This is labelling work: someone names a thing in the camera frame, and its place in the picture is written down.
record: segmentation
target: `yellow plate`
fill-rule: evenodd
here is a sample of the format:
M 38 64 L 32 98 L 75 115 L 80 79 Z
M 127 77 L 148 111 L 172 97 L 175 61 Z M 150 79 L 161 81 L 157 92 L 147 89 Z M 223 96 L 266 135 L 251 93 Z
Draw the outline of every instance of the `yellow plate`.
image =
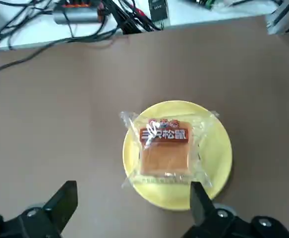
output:
M 148 118 L 184 114 L 202 116 L 208 115 L 209 111 L 191 102 L 166 101 L 155 104 L 141 113 L 142 116 Z M 130 130 L 124 139 L 122 156 L 125 173 L 129 175 L 132 172 L 134 158 L 139 156 L 139 149 L 132 142 Z M 206 188 L 206 192 L 213 199 L 225 186 L 232 166 L 231 143 L 225 128 L 218 119 L 200 145 L 200 156 L 203 168 L 213 185 Z M 189 185 L 134 184 L 134 188 L 144 199 L 156 206 L 176 211 L 189 210 Z

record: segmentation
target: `brown table surface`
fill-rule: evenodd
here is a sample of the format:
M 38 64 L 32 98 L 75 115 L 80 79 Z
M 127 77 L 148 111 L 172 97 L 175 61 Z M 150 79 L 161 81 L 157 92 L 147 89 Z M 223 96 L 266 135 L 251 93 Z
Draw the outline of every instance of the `brown table surface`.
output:
M 31 50 L 0 52 L 0 65 Z M 0 213 L 18 215 L 75 179 L 71 237 L 177 238 L 190 212 L 121 189 L 122 110 L 181 99 L 216 110 L 233 147 L 216 202 L 289 229 L 289 35 L 247 18 L 54 47 L 0 72 Z

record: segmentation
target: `packaged bread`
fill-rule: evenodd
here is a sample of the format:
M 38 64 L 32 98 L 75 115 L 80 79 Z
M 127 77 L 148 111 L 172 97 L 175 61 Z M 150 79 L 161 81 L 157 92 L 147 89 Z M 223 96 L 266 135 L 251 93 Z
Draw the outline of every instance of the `packaged bread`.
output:
M 131 183 L 190 183 L 210 181 L 199 159 L 199 143 L 212 124 L 213 114 L 178 115 L 149 119 L 135 113 L 120 114 L 139 147 Z

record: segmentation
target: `bread slice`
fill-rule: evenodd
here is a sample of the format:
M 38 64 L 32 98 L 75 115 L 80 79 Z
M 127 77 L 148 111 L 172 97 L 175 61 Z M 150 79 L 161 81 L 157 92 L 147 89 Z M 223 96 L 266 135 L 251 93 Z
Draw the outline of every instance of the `bread slice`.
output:
M 180 122 L 180 129 L 187 130 L 187 140 L 152 141 L 146 148 L 142 142 L 141 174 L 148 176 L 186 175 L 188 171 L 189 148 L 192 140 L 191 125 Z

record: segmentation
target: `cartoon logo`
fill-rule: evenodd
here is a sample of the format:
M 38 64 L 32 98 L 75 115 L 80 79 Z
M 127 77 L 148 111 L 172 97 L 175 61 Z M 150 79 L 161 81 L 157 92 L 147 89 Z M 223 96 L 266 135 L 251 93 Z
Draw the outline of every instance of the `cartoon logo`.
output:
M 169 121 L 167 119 L 161 119 L 160 123 L 161 123 L 161 128 L 168 127 L 169 125 Z
M 178 120 L 171 120 L 170 121 L 170 126 L 173 128 L 178 128 L 179 127 L 179 121 Z
M 149 119 L 149 124 L 154 124 L 156 121 L 156 119 L 152 118 L 152 119 Z

